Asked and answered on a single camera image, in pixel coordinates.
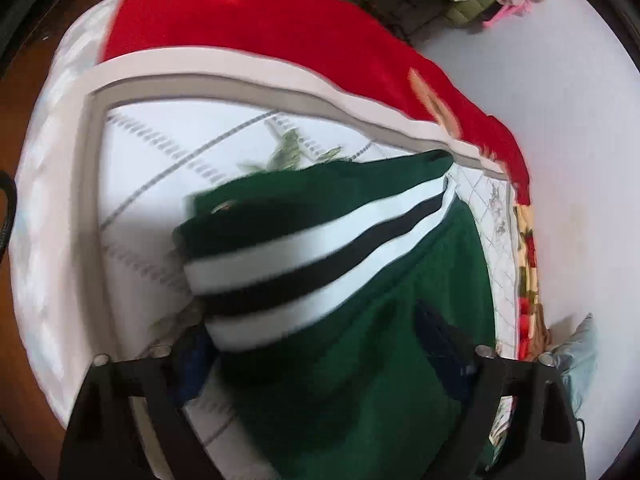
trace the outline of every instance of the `white stripe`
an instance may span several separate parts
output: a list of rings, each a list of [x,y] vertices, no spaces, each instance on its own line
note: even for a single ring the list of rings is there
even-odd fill
[[[456,195],[451,180],[442,207],[423,218],[407,234],[380,245],[356,267],[323,288],[267,310],[236,318],[217,318],[207,323],[215,345],[224,351],[243,351],[273,343],[327,316],[391,262],[411,251],[442,222]]]
[[[369,202],[345,216],[233,253],[194,260],[184,267],[195,295],[213,294],[268,280],[334,253],[370,227],[401,216],[441,193],[446,177]]]

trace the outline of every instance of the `beige border trim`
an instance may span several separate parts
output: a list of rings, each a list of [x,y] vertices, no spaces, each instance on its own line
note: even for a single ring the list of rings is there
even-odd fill
[[[52,110],[68,132],[52,149],[41,178],[56,200],[47,205],[41,232],[51,306],[72,334],[63,362],[81,383],[87,356],[122,358],[104,283],[98,233],[98,175],[104,119],[109,108],[159,98],[218,98],[327,118],[351,125],[377,142],[424,152],[444,149],[458,163],[506,180],[477,147],[454,140],[437,124],[414,121],[378,102],[346,94],[309,70],[276,59],[221,48],[180,47],[135,52],[101,63],[70,88]]]

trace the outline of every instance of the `red blanket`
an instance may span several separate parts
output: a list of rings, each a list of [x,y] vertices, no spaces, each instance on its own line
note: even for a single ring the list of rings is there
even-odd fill
[[[444,72],[357,6],[338,0],[123,0],[104,60],[160,46],[220,46],[311,69],[347,92],[418,120],[434,118],[407,79],[415,68],[458,118],[462,139],[508,168],[521,204],[529,173],[511,132],[464,97]]]

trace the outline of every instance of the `wooden floor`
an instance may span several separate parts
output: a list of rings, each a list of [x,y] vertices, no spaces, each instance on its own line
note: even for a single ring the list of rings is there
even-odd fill
[[[31,110],[62,35],[100,1],[59,0],[33,23],[34,33],[0,80],[0,168],[9,174],[15,174]],[[56,478],[64,431],[36,384],[20,341],[7,256],[0,267],[0,415],[34,466],[46,479]]]

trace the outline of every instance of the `white wall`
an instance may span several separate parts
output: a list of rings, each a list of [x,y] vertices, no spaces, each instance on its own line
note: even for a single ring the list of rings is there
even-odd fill
[[[419,50],[520,143],[547,325],[594,313],[598,370],[580,416],[596,479],[640,418],[640,74],[585,0],[546,0]]]

